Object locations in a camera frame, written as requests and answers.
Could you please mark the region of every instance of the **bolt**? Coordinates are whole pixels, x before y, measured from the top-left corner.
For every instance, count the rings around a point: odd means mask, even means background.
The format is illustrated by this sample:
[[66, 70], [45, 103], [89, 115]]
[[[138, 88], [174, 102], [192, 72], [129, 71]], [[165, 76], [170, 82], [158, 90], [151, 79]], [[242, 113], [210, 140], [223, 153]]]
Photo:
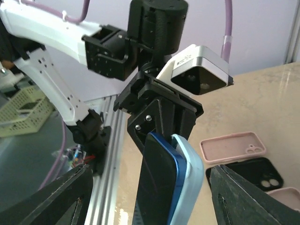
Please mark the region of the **bolt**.
[[136, 125], [136, 126], [135, 126], [135, 129], [136, 129], [136, 130], [141, 130], [142, 128], [141, 128], [140, 125]]
[[148, 122], [152, 121], [152, 117], [150, 115], [146, 116], [146, 121]]

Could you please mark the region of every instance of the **table surface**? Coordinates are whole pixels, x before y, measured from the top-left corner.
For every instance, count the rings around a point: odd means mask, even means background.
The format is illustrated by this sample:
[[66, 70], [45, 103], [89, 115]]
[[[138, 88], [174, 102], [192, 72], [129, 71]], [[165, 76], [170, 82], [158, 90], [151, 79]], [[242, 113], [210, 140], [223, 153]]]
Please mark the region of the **table surface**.
[[[300, 188], [300, 63], [268, 68], [234, 77], [234, 86], [194, 99], [202, 103], [189, 143], [202, 156], [199, 143], [237, 132], [257, 133], [270, 159], [283, 177], [284, 187]], [[120, 165], [115, 225], [132, 223], [142, 156], [126, 133]], [[209, 168], [214, 165], [204, 163]], [[216, 225], [206, 178], [189, 225]]]

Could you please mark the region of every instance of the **green plastic basket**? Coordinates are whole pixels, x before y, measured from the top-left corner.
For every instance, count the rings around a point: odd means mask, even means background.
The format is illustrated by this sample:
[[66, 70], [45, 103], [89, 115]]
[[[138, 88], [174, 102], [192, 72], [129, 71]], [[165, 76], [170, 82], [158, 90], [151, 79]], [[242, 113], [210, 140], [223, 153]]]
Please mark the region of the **green plastic basket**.
[[38, 86], [21, 89], [0, 109], [0, 137], [39, 131], [53, 109]]

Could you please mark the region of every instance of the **pink phone case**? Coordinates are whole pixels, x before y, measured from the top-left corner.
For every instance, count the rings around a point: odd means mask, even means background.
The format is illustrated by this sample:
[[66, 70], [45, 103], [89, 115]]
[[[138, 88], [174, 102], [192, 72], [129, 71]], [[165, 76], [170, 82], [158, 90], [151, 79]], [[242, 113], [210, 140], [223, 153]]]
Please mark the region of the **pink phone case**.
[[262, 141], [253, 132], [207, 139], [200, 142], [200, 148], [207, 164], [257, 157], [267, 152]]
[[293, 187], [284, 187], [281, 189], [267, 192], [271, 197], [275, 198], [282, 204], [293, 210], [300, 212], [300, 192]]

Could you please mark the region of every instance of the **wall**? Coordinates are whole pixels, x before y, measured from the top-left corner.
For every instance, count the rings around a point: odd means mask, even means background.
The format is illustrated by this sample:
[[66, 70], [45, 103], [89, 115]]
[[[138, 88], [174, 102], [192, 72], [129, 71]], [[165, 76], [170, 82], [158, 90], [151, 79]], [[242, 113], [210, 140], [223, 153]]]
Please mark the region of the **wall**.
[[[180, 50], [197, 44], [220, 53], [225, 31], [224, 0], [187, 1], [190, 7]], [[83, 0], [37, 2], [78, 16]], [[232, 75], [283, 63], [296, 3], [296, 0], [233, 0]], [[129, 4], [130, 0], [91, 0], [87, 20], [126, 29]], [[50, 52], [65, 79], [84, 100], [118, 93], [124, 87], [123, 82], [89, 72], [57, 50]]]

